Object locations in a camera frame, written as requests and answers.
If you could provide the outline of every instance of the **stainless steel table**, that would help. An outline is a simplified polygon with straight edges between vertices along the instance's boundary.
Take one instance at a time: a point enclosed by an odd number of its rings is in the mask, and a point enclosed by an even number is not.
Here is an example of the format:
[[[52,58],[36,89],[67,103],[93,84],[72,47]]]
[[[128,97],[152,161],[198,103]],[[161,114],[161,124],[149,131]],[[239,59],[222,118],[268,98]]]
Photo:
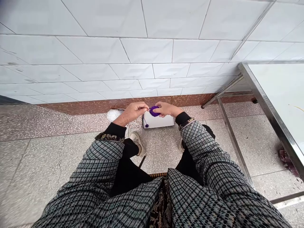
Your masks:
[[[254,187],[245,160],[233,133],[221,97],[239,93],[225,93],[241,79],[250,85],[256,100],[262,107],[285,151],[304,180],[304,64],[245,64],[240,63],[241,73],[220,92],[202,105],[205,108],[217,101],[240,167],[247,181]],[[299,192],[271,202],[278,208],[304,201],[304,192]]]

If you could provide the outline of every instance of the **hand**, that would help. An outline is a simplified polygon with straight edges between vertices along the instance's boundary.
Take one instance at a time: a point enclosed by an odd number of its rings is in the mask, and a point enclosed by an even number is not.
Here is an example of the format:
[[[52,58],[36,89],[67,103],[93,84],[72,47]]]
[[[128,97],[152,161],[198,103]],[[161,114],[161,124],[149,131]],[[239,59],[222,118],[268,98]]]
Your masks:
[[[157,102],[155,106],[158,106],[159,108],[153,109],[152,111],[160,113],[159,117],[162,118],[164,118],[166,115],[177,117],[183,112],[183,110],[179,107],[161,101]]]
[[[136,120],[148,110],[149,106],[147,106],[144,102],[131,103],[126,110],[113,121],[113,123],[125,127],[128,123]]]

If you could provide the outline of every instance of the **metal table frame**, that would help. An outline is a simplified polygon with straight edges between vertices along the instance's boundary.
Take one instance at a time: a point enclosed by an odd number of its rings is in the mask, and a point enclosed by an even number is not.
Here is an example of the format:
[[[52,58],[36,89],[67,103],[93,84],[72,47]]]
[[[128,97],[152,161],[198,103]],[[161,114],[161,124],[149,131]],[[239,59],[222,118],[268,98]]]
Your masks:
[[[273,105],[269,101],[267,95],[264,93],[262,87],[258,83],[257,79],[255,78],[254,74],[250,70],[247,64],[240,63],[238,67],[241,70],[241,73],[235,77],[228,85],[226,85],[221,91],[219,91],[216,95],[214,95],[209,101],[203,104],[201,107],[204,109],[208,105],[212,104],[214,101],[217,102],[219,105],[223,120],[225,122],[229,137],[231,139],[233,149],[236,153],[237,159],[239,161],[239,166],[243,171],[246,180],[249,184],[254,188],[251,176],[248,172],[248,168],[246,166],[245,160],[243,158],[242,152],[236,140],[236,137],[233,133],[232,127],[230,125],[228,116],[225,112],[224,106],[222,104],[221,98],[222,97],[231,97],[231,96],[239,96],[239,95],[249,95],[253,94],[257,101],[259,102],[260,106],[262,107],[266,117],[268,118],[271,126],[273,127],[275,133],[277,134],[278,138],[280,139],[285,151],[289,155],[290,159],[292,160],[295,168],[299,172],[300,177],[304,180],[304,167],[301,163],[297,154],[302,154],[300,148],[294,141],[293,137],[291,136],[290,132],[286,128],[285,124],[283,123],[282,119],[274,109]],[[238,83],[243,78],[246,79],[250,87],[252,88],[252,92],[245,92],[245,93],[225,93],[231,87],[233,87],[236,83]],[[281,197],[278,199],[271,200],[271,203],[275,205],[277,208],[283,208],[286,206],[290,206],[296,204],[298,202],[304,201],[304,192],[299,192],[296,194],[291,194],[285,197]]]

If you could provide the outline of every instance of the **sleeve cuff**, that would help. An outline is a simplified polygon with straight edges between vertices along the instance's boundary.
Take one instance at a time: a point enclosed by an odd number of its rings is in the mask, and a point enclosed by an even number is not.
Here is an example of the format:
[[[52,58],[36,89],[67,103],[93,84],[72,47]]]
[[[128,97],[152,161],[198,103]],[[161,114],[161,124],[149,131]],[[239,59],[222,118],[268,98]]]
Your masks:
[[[114,123],[110,123],[108,128],[104,131],[105,134],[109,135],[115,135],[119,138],[124,138],[124,135],[126,133],[126,127],[119,126]]]
[[[175,122],[178,124],[178,125],[181,125],[183,123],[185,123],[186,121],[190,120],[190,116],[188,116],[187,113],[185,112],[182,112],[181,114],[179,114],[176,118],[175,118]]]

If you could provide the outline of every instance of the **beige shoe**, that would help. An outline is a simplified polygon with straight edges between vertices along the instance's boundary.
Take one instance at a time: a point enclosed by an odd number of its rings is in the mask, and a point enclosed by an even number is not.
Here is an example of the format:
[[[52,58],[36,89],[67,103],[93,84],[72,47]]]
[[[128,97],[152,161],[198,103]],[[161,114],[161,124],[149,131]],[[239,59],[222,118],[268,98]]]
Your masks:
[[[177,148],[181,151],[181,152],[184,152],[184,150],[185,150],[185,143],[184,143],[184,141],[183,141],[183,138],[181,138],[180,139],[180,142],[179,142],[179,144],[178,144],[178,146],[177,146]]]
[[[145,151],[144,147],[142,146],[142,143],[141,143],[140,138],[139,138],[139,134],[137,132],[132,132],[130,134],[130,139],[132,139],[132,141],[139,148],[139,152],[138,152],[137,156],[143,156],[146,153],[146,151]]]

